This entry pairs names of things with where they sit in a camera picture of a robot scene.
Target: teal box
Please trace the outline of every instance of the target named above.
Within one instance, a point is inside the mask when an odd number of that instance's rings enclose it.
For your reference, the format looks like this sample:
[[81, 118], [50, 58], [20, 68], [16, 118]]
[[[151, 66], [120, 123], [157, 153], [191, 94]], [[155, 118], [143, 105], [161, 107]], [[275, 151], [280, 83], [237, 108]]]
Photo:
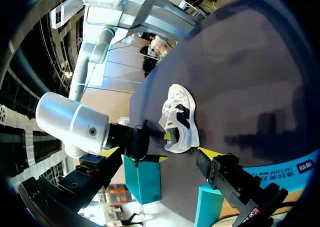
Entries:
[[125, 185], [139, 201], [141, 205], [160, 201], [161, 175], [160, 163], [139, 162], [135, 167], [135, 162], [131, 158], [124, 156]]
[[218, 189], [213, 190], [208, 183], [201, 185], [194, 227], [211, 227], [217, 222], [223, 202], [224, 197]]

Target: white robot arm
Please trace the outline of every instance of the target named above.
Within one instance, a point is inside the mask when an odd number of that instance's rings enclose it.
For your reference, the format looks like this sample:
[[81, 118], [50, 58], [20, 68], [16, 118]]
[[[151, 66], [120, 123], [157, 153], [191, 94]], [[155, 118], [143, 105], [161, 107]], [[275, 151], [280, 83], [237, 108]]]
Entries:
[[[117, 142], [110, 144], [111, 138], [114, 140], [116, 136], [128, 132], [134, 134], [137, 131], [128, 127], [128, 129], [115, 127], [109, 124], [107, 115], [79, 103], [85, 87], [88, 63], [101, 64], [106, 58], [110, 44], [117, 43], [134, 33], [148, 32], [180, 40], [198, 23], [198, 20], [168, 0], [82, 1], [67, 0], [51, 11], [53, 17], [51, 26], [56, 29], [85, 5], [83, 40], [69, 97], [67, 99], [55, 93], [46, 93], [41, 97], [36, 109], [38, 126], [62, 140], [66, 153], [73, 158], [79, 158], [86, 152], [99, 153], [103, 149], [111, 148]], [[55, 18], [59, 16], [57, 15], [59, 12], [62, 18], [57, 22], [59, 19]]]

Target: sneaker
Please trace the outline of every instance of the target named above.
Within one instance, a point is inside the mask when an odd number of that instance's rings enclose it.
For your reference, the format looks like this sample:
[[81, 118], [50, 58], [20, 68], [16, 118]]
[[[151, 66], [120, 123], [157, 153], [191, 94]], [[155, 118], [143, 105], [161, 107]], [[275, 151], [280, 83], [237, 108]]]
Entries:
[[195, 109], [196, 103], [186, 88], [179, 84], [169, 88], [168, 99], [164, 102], [159, 120], [170, 139], [164, 149], [181, 154], [200, 145], [194, 119]]

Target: gray table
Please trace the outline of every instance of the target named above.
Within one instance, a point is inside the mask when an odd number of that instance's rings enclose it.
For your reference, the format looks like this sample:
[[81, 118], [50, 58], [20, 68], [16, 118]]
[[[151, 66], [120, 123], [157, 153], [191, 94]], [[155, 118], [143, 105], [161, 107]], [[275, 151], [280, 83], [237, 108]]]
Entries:
[[[271, 165], [315, 150], [313, 114], [319, 78], [298, 22], [278, 0], [235, 0], [178, 43], [134, 92], [130, 126], [150, 120], [159, 129], [172, 84], [196, 103], [200, 146], [233, 153], [245, 167]], [[151, 139], [161, 163], [162, 203], [194, 221], [199, 186], [206, 182], [195, 153], [173, 154]]]

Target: person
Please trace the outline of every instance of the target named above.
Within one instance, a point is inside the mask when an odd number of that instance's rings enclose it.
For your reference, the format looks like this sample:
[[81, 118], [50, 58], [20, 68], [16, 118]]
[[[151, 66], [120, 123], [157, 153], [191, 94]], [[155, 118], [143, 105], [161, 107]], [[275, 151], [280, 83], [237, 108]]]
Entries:
[[134, 213], [128, 220], [110, 221], [110, 222], [106, 223], [106, 226], [108, 226], [108, 227], [122, 227], [122, 226], [132, 226], [132, 225], [144, 226], [144, 224], [142, 222], [131, 222], [135, 216], [138, 216], [138, 214]]

